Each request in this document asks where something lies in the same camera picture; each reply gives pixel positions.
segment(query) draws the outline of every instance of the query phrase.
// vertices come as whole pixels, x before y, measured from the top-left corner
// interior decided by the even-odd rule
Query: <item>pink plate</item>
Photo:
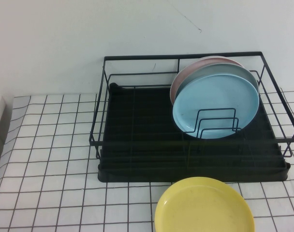
[[[172,85],[171,85],[171,90],[170,90],[170,98],[171,98],[171,103],[174,104],[175,102],[175,97],[176,97],[176,92],[181,85],[181,83],[192,73],[200,69],[201,67],[207,65],[207,64],[212,64],[212,63],[232,63],[232,64],[237,64],[241,67],[243,67],[240,63],[229,59],[227,57],[220,57],[220,56],[210,56],[210,57],[203,57],[200,58],[197,62],[187,66],[183,70],[181,70],[177,76],[175,77]]]

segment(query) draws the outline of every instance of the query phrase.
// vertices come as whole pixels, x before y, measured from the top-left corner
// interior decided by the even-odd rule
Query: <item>plate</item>
[[[216,63],[216,64],[208,64],[200,68],[199,70],[195,71],[191,75],[189,75],[178,87],[178,90],[176,92],[177,97],[181,90],[191,81],[197,78],[201,78],[204,76],[210,76],[215,75],[218,73],[227,73],[239,76],[241,78],[244,78],[245,80],[249,81],[259,92],[259,85],[255,77],[249,72],[247,69],[236,65],[236,64],[229,64],[229,63]]]
[[[176,98],[173,118],[176,125],[190,136],[216,139],[235,133],[232,127],[247,126],[256,115],[258,107],[258,92],[249,81],[223,73],[188,83]],[[238,120],[232,119],[232,108],[235,108]]]
[[[180,84],[185,80],[190,74],[198,70],[204,65],[212,64],[212,63],[233,63],[236,65],[239,65],[243,67],[240,63],[236,62],[235,60],[229,59],[227,57],[221,57],[221,56],[209,56],[209,57],[203,57],[200,58],[197,62],[185,67],[183,70],[181,70],[175,79],[172,82],[171,90],[170,90],[170,98],[171,103],[174,104],[175,98],[176,98],[176,91],[178,90],[178,87]]]
[[[156,232],[254,232],[252,213],[227,184],[191,177],[170,186],[158,201]]]

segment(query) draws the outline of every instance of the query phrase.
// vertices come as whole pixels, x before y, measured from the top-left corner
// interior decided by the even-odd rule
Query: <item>blue plate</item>
[[[236,75],[217,74],[188,83],[175,100],[173,117],[177,126],[188,135],[216,139],[235,133],[233,127],[247,126],[258,107],[258,92],[249,81]]]
[[[191,81],[197,78],[201,78],[204,76],[211,76],[216,74],[231,74],[235,76],[239,76],[244,78],[245,80],[249,81],[259,92],[259,86],[257,80],[254,78],[254,76],[249,72],[247,69],[236,65],[236,64],[230,64],[230,63],[215,63],[215,64],[207,64],[191,75],[189,75],[178,87],[178,90],[176,92],[176,97],[179,95],[179,93],[182,91],[182,89]]]

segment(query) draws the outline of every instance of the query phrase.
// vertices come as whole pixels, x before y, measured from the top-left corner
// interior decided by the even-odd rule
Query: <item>white tile countertop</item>
[[[294,89],[284,95],[294,112]],[[95,94],[15,98],[0,159],[0,232],[155,232],[171,183],[98,180],[88,142],[95,102]],[[287,161],[285,182],[229,183],[257,232],[294,232],[294,156]]]

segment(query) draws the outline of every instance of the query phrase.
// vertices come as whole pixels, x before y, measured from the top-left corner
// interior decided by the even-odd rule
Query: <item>black metal wire rack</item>
[[[192,131],[197,138],[181,132],[172,117],[172,78],[182,65],[205,56],[240,59],[259,84],[259,109],[244,129],[234,108],[201,110],[233,112],[213,118],[231,120],[232,127],[205,129],[235,132],[221,139],[202,139],[200,125],[210,119],[198,120],[201,111]],[[157,64],[159,72],[154,71]],[[280,181],[290,168],[284,158],[292,156],[294,116],[262,52],[105,57],[89,142],[100,159],[103,182],[174,182],[198,175],[227,182]]]

